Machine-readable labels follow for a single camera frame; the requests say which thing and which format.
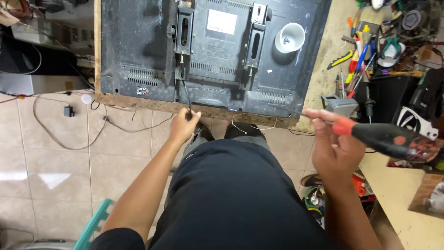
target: person's left hand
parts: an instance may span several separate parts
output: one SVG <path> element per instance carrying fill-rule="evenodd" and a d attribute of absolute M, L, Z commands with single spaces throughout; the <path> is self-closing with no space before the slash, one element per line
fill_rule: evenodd
<path fill-rule="evenodd" d="M 190 121 L 187 121 L 187 113 L 187 108 L 179 110 L 170 125 L 170 136 L 168 139 L 180 143 L 180 145 L 184 144 L 193 135 L 194 129 L 202 115 L 201 112 L 196 113 L 192 110 L 193 117 Z"/>

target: pliers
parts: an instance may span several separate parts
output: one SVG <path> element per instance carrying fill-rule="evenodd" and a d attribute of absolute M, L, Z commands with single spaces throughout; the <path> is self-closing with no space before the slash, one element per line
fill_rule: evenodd
<path fill-rule="evenodd" d="M 385 59 L 385 51 L 389 48 L 390 45 L 393 45 L 396 49 L 396 54 L 393 59 L 397 59 L 401 55 L 401 45 L 399 44 L 400 39 L 398 37 L 395 38 L 387 38 L 384 42 L 383 49 L 381 51 L 381 59 Z"/>

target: barcode label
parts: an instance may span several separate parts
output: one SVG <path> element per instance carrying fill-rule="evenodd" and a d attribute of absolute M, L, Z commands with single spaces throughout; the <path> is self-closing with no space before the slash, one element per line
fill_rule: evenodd
<path fill-rule="evenodd" d="M 210 9 L 208 11 L 208 24 L 206 28 L 234 35 L 237 18 L 237 15 Z"/>

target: screwdriver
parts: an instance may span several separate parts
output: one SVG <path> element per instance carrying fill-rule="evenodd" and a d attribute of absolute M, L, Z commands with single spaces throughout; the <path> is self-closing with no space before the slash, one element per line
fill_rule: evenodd
<path fill-rule="evenodd" d="M 302 112 L 272 105 L 305 117 Z M 389 123 L 357 123 L 348 117 L 340 116 L 332 125 L 338 135 L 351 135 L 368 147 L 393 158 L 415 163 L 431 161 L 438 154 L 435 141 L 412 130 Z"/>

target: white plastic part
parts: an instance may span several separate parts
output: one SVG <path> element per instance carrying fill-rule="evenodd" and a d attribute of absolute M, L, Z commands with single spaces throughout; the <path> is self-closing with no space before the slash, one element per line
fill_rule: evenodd
<path fill-rule="evenodd" d="M 409 116 L 403 123 L 402 117 L 404 117 L 406 112 L 410 112 L 412 116 Z M 402 107 L 401 112 L 399 113 L 398 121 L 396 122 L 396 125 L 399 127 L 407 128 L 409 129 L 406 124 L 411 121 L 413 118 L 417 119 L 420 123 L 420 128 L 418 131 L 418 127 L 415 126 L 414 128 L 411 128 L 410 130 L 413 130 L 415 132 L 418 132 L 419 134 L 429 138 L 430 140 L 435 140 L 438 137 L 439 130 L 434 129 L 432 127 L 432 124 L 429 121 L 424 120 L 424 118 L 420 117 L 415 111 L 407 108 Z"/>
<path fill-rule="evenodd" d="M 401 45 L 401 54 L 402 54 L 405 51 L 405 45 L 403 43 L 399 43 L 399 45 Z M 384 55 L 385 55 L 385 59 L 381 59 L 381 58 L 378 59 L 378 64 L 381 65 L 382 67 L 386 67 L 386 68 L 392 67 L 399 60 L 399 57 L 397 59 L 393 58 L 396 55 L 396 49 L 395 49 L 395 46 L 393 46 L 392 44 L 384 52 Z"/>
<path fill-rule="evenodd" d="M 305 30 L 297 23 L 285 25 L 276 35 L 274 45 L 286 54 L 300 49 L 305 42 Z"/>
<path fill-rule="evenodd" d="M 384 0 L 372 0 L 373 9 L 380 9 L 384 5 Z"/>
<path fill-rule="evenodd" d="M 92 101 L 94 101 L 95 94 L 94 93 L 83 94 L 80 98 L 82 99 L 82 102 L 84 104 L 90 104 L 92 103 Z"/>

